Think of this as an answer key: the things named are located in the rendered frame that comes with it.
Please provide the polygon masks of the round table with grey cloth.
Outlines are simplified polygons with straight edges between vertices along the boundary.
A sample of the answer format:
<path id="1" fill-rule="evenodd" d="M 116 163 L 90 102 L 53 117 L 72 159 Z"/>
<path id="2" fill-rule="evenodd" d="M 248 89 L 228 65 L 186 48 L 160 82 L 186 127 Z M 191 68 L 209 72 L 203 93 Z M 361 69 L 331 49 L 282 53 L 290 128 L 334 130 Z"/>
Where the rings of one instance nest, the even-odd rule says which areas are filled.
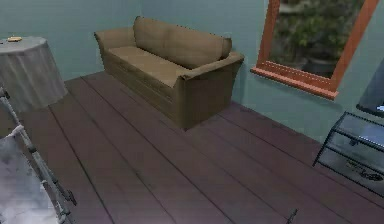
<path id="1" fill-rule="evenodd" d="M 0 40 L 0 87 L 18 112 L 47 107 L 68 93 L 48 41 L 33 36 Z"/>

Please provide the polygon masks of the black glass television stand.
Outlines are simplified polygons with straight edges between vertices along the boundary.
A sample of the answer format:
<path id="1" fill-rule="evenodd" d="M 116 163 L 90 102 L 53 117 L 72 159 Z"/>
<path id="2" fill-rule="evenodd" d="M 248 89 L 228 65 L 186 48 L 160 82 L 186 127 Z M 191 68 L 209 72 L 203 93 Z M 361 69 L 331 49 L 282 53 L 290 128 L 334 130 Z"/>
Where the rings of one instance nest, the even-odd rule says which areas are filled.
<path id="1" fill-rule="evenodd" d="M 316 164 L 384 198 L 384 125 L 345 111 L 330 129 Z"/>

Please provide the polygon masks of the black television set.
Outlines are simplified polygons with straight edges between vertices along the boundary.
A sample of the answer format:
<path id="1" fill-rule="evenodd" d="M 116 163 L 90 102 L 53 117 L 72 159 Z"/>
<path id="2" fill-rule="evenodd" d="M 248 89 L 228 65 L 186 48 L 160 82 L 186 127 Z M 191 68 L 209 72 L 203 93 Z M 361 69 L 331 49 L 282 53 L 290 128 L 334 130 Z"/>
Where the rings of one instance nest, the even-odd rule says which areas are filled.
<path id="1" fill-rule="evenodd" d="M 384 118 L 384 59 L 379 64 L 356 108 Z"/>

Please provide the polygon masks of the grey white canvas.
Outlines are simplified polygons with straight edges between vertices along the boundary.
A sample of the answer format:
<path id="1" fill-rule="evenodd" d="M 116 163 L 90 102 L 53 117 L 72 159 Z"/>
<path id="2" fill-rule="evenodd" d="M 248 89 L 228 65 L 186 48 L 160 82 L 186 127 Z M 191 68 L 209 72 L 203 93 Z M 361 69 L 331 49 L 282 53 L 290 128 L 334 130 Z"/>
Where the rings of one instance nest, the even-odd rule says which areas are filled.
<path id="1" fill-rule="evenodd" d="M 16 126 L 0 139 L 0 224 L 58 224 L 41 180 L 20 149 Z"/>

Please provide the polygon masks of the brown sofa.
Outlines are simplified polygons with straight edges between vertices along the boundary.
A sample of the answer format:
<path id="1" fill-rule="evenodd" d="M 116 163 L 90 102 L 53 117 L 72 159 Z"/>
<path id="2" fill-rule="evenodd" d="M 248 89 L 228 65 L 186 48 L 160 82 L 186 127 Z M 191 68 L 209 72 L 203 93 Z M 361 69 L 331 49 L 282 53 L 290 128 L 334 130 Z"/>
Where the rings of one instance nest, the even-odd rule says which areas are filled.
<path id="1" fill-rule="evenodd" d="M 244 55 L 229 38 L 143 16 L 94 37 L 105 71 L 181 129 L 231 103 Z"/>

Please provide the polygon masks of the grey metal tripod stand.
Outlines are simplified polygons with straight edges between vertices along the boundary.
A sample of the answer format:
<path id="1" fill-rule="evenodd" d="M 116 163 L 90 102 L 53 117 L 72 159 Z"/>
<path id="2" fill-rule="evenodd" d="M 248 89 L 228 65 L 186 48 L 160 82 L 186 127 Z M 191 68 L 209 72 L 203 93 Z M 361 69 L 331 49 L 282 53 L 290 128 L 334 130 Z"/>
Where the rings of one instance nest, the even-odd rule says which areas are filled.
<path id="1" fill-rule="evenodd" d="M 41 183 L 56 211 L 58 224 L 77 224 L 75 219 L 72 217 L 70 209 L 66 205 L 66 201 L 77 205 L 76 199 L 70 190 L 65 190 L 60 185 L 58 179 L 55 177 L 53 172 L 48 168 L 47 164 L 40 156 L 37 148 L 31 142 L 25 127 L 21 124 L 16 112 L 13 110 L 9 102 L 8 93 L 2 87 L 0 87 L 0 102 L 2 103 L 3 107 L 7 109 L 7 112 L 12 116 L 15 125 L 22 126 L 21 132 L 15 136 L 15 139 L 20 149 L 28 159 L 31 167 L 36 172 L 36 175 L 41 180 Z"/>

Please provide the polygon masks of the orange framed window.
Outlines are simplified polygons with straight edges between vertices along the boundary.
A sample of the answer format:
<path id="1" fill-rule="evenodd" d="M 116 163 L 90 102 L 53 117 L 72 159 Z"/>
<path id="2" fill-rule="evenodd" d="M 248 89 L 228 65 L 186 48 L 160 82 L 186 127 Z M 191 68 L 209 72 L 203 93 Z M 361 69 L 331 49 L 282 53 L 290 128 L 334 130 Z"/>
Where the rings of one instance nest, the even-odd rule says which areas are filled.
<path id="1" fill-rule="evenodd" d="M 333 100 L 380 0 L 268 0 L 251 72 Z"/>

